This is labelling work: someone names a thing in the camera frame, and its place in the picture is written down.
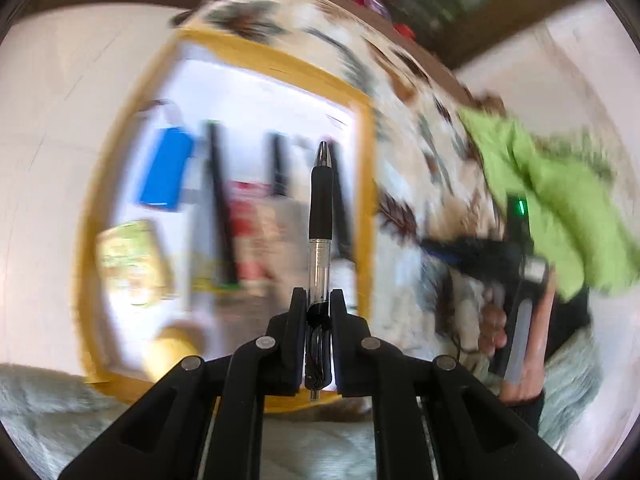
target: brown strap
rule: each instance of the brown strap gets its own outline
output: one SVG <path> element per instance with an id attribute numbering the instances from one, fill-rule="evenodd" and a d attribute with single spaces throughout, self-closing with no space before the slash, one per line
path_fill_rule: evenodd
<path id="1" fill-rule="evenodd" d="M 363 22 L 367 23 L 371 27 L 375 28 L 380 34 L 383 34 L 387 39 L 391 40 L 396 45 L 404 48 L 414 59 L 420 64 L 423 70 L 446 92 L 448 92 L 454 99 L 460 104 L 470 107 L 477 107 L 473 96 L 469 93 L 469 90 L 462 86 L 456 77 L 439 62 L 434 56 L 429 54 L 420 45 L 413 40 L 409 40 L 402 36 L 397 30 L 394 29 L 391 22 L 388 22 L 385 18 L 374 12 L 358 5 L 353 0 L 328 0 L 331 3 L 343 8 L 347 12 L 350 12 Z"/>

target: yellow package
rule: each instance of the yellow package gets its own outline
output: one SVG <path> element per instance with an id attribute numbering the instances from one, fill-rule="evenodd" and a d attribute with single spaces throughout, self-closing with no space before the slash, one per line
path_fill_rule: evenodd
<path id="1" fill-rule="evenodd" d="M 111 304 L 148 307 L 173 293 L 170 269 L 148 220 L 101 232 L 96 258 Z"/>

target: white floor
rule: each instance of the white floor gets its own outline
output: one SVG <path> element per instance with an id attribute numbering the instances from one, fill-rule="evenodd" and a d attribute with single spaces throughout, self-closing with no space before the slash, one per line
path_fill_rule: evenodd
<path id="1" fill-rule="evenodd" d="M 92 166 L 176 9 L 109 5 L 41 14 L 0 44 L 0 362 L 81 374 L 70 272 Z M 640 56 L 603 0 L 506 42 L 460 71 L 533 130 L 587 125 L 628 153 L 620 173 L 633 231 L 640 174 Z M 640 292 L 593 302 L 607 372 L 564 455 L 594 478 L 640 412 Z"/>
<path id="2" fill-rule="evenodd" d="M 640 55 L 604 0 L 588 0 L 511 38 L 460 69 L 473 93 L 499 94 L 530 131 L 587 127 L 618 163 L 614 199 L 640 236 Z M 640 413 L 640 288 L 592 294 L 590 306 L 605 380 L 574 425 L 562 454 L 582 478 L 595 478 Z"/>

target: lime green fabric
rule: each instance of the lime green fabric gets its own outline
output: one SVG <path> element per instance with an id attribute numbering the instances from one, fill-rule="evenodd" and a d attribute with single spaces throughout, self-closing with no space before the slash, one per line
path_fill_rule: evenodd
<path id="1" fill-rule="evenodd" d="M 526 196 L 536 252 L 556 266 L 564 299 L 583 283 L 615 292 L 638 280 L 638 245 L 586 164 L 540 152 L 516 119 L 465 107 L 458 112 L 481 153 L 484 176 L 501 211 L 507 193 Z"/>

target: black sleeve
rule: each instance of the black sleeve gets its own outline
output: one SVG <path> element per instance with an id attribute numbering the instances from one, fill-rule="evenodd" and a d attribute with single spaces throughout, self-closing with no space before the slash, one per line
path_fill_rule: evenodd
<path id="1" fill-rule="evenodd" d="M 545 391 L 539 394 L 535 399 L 528 400 L 522 404 L 514 404 L 508 406 L 508 408 L 519 416 L 524 422 L 526 422 L 533 430 L 538 432 L 538 425 L 540 424 L 540 415 L 542 414 L 542 407 L 545 405 Z"/>

